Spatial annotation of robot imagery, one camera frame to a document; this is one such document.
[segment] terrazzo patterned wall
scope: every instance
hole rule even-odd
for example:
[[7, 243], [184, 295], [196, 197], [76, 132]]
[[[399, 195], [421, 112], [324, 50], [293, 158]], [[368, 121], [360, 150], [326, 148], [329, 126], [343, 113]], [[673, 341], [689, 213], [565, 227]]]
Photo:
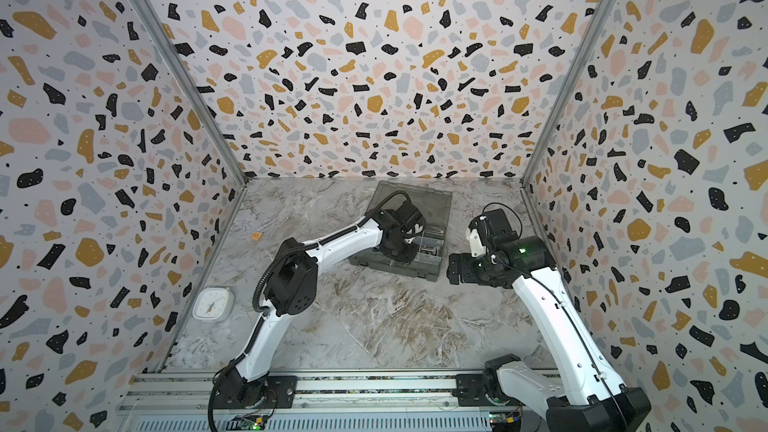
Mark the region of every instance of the terrazzo patterned wall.
[[151, 0], [248, 176], [514, 177], [598, 0]]
[[531, 186], [642, 430], [768, 430], [766, 4], [617, 0]]
[[113, 430], [235, 182], [127, 0], [5, 1], [0, 430]]

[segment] robotic arm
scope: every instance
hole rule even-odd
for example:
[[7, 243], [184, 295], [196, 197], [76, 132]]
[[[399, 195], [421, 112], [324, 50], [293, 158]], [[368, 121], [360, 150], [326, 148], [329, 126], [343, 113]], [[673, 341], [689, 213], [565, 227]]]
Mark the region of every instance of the robotic arm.
[[[397, 194], [404, 195], [404, 203], [397, 210], [384, 209]], [[214, 409], [248, 408], [264, 400], [275, 350], [294, 317], [314, 301], [318, 275], [367, 248], [408, 264], [418, 251], [413, 239], [424, 225], [410, 197], [397, 191], [333, 234], [305, 242], [285, 240], [256, 286], [253, 306], [261, 316], [249, 341], [214, 377], [208, 403], [211, 430], [216, 432]], [[546, 419], [550, 430], [635, 431], [650, 411], [650, 402], [642, 389], [627, 388], [605, 360], [542, 240], [520, 238], [501, 209], [475, 217], [467, 239], [472, 252], [448, 259], [450, 283], [513, 288], [539, 326], [562, 377], [557, 384], [507, 355], [486, 363], [486, 395], [500, 402], [522, 400]]]

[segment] gray toolbox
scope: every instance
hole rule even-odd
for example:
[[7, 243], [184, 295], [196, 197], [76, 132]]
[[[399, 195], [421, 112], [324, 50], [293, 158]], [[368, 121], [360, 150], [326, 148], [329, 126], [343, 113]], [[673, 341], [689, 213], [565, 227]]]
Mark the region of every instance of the gray toolbox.
[[[453, 194], [434, 188], [409, 186], [399, 182], [383, 180], [379, 182], [376, 192], [373, 193], [367, 210], [378, 205], [384, 197], [387, 197], [395, 190], [406, 192], [410, 196], [413, 205], [418, 207], [418, 210], [425, 219], [424, 231], [414, 239], [414, 242], [418, 244], [416, 258], [408, 265], [401, 264], [398, 261], [385, 257], [380, 252], [374, 252], [372, 248], [367, 248], [350, 256], [350, 264], [437, 282], [440, 276], [440, 265], [446, 256], [443, 251], [443, 245], [446, 242], [448, 214], [451, 211], [451, 198]], [[385, 205], [385, 208], [397, 209], [404, 200], [403, 196], [395, 196]]]

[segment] white clock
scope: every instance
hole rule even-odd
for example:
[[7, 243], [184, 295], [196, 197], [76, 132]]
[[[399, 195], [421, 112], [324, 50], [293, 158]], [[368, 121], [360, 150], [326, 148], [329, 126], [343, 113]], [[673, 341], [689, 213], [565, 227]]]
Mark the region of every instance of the white clock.
[[228, 288], [208, 287], [197, 295], [192, 316], [205, 322], [220, 322], [232, 310], [235, 295]]

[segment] marble tabletop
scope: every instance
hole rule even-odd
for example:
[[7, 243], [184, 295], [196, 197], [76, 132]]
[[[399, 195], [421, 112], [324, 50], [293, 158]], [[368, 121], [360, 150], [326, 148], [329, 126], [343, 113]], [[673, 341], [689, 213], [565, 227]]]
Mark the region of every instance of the marble tabletop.
[[[314, 304], [289, 327], [273, 368], [481, 368], [515, 354], [532, 365], [552, 356], [513, 290], [451, 285], [449, 253], [469, 252], [466, 226], [488, 202], [504, 202], [520, 215], [523, 236], [533, 235], [517, 183], [405, 180], [452, 193], [442, 270], [437, 282], [353, 266], [343, 261], [318, 278]], [[226, 236], [205, 287], [228, 287], [235, 303], [223, 322], [187, 320], [167, 368], [218, 369], [242, 349], [254, 326], [251, 296], [283, 240], [333, 232], [366, 209], [374, 180], [288, 178], [254, 180]], [[510, 223], [517, 219], [508, 214]], [[263, 234], [255, 241], [255, 232]]]

